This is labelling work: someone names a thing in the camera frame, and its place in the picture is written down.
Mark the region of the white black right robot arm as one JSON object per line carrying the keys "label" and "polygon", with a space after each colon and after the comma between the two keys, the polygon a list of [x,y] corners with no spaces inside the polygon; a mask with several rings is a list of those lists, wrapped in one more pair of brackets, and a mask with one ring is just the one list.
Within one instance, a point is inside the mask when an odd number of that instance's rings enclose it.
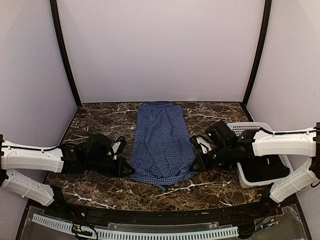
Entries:
{"label": "white black right robot arm", "polygon": [[320,125],[300,130],[273,131],[262,122],[210,125],[206,137],[192,136],[190,142],[202,152],[189,169],[207,172],[216,167],[230,168],[233,163],[271,156],[298,155],[308,159],[286,177],[270,183],[267,193],[255,205],[255,213],[266,217],[275,206],[305,187],[320,181]]}

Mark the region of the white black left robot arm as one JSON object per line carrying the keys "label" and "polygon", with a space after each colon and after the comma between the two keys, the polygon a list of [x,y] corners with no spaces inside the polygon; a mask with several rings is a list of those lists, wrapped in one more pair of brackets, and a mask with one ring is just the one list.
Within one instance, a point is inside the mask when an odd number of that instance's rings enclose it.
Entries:
{"label": "white black left robot arm", "polygon": [[108,177],[122,178],[135,169],[120,155],[127,145],[124,137],[112,142],[102,134],[90,135],[79,144],[53,147],[20,145],[0,140],[0,187],[22,198],[50,207],[60,218],[71,213],[59,187],[40,183],[18,170],[41,170],[58,174],[83,174],[93,171]]}

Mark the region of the blue checkered shirt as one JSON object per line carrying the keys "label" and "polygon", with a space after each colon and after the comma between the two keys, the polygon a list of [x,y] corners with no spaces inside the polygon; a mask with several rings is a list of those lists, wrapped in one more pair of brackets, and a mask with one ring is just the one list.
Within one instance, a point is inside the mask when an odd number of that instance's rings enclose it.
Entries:
{"label": "blue checkered shirt", "polygon": [[130,164],[134,181],[151,184],[163,191],[189,180],[195,160],[190,135],[180,105],[167,101],[138,107]]}

